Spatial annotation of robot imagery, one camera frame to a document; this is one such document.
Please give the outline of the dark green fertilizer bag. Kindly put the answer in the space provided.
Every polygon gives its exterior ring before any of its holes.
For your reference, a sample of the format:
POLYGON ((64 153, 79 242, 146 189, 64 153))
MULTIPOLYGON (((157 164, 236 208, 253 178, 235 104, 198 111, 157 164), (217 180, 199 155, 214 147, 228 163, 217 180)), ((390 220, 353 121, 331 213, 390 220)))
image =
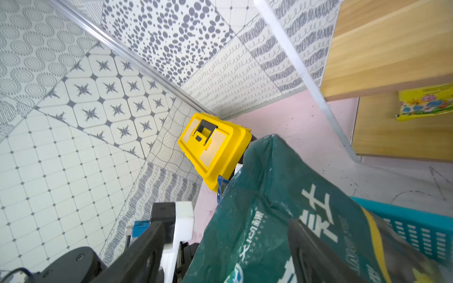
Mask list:
POLYGON ((209 222, 186 283, 298 283, 288 226, 300 220, 365 283, 450 283, 428 258, 305 164, 279 136, 254 141, 209 222))

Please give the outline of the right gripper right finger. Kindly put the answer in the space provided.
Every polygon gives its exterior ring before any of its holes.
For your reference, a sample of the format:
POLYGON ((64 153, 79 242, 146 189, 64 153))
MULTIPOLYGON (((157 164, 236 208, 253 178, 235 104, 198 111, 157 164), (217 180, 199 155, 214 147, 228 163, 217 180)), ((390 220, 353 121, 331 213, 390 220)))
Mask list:
POLYGON ((365 282, 302 221, 290 220, 287 236, 299 283, 365 282))

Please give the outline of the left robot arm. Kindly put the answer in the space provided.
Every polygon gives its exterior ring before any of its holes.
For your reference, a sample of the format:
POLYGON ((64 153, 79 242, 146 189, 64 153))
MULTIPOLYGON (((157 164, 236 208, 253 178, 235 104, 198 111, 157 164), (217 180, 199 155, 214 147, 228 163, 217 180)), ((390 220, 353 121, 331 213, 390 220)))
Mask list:
POLYGON ((26 283, 171 283, 180 246, 191 241, 194 221, 191 202, 155 203, 150 220, 126 228, 125 250, 110 266, 83 246, 41 272, 17 268, 1 276, 1 281, 10 283, 18 277, 26 283))

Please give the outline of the teal plastic basket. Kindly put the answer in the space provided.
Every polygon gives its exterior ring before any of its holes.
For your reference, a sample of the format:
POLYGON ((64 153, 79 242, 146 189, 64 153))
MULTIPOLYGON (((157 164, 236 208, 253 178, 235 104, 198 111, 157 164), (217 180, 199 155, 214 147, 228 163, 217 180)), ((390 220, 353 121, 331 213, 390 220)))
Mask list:
POLYGON ((381 217, 416 250, 449 270, 453 269, 452 217, 357 197, 354 197, 353 200, 381 217))

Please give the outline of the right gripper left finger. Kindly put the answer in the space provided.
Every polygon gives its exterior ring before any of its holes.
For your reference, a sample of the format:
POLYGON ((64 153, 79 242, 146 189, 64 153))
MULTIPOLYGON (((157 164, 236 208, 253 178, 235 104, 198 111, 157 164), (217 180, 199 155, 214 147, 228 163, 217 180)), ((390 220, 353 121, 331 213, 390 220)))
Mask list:
POLYGON ((95 283, 162 283, 160 261, 165 245, 165 225, 152 222, 150 227, 125 250, 95 283))

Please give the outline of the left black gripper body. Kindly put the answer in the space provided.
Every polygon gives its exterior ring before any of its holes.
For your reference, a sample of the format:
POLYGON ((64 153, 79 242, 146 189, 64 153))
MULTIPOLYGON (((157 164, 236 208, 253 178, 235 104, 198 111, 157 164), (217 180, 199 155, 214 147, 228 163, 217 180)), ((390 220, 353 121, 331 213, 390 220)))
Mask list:
POLYGON ((175 273, 180 244, 193 238, 195 215, 191 201, 154 203, 151 223, 158 222, 165 228, 164 249, 160 266, 164 282, 171 283, 175 273))

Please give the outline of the small yellow seed packet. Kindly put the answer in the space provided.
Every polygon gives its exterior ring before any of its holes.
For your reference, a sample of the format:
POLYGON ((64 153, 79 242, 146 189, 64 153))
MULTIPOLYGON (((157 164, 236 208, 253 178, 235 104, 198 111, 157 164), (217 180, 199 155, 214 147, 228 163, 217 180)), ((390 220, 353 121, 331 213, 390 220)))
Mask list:
POLYGON ((398 94, 400 111, 397 121, 407 121, 453 112, 453 84, 402 90, 398 94))

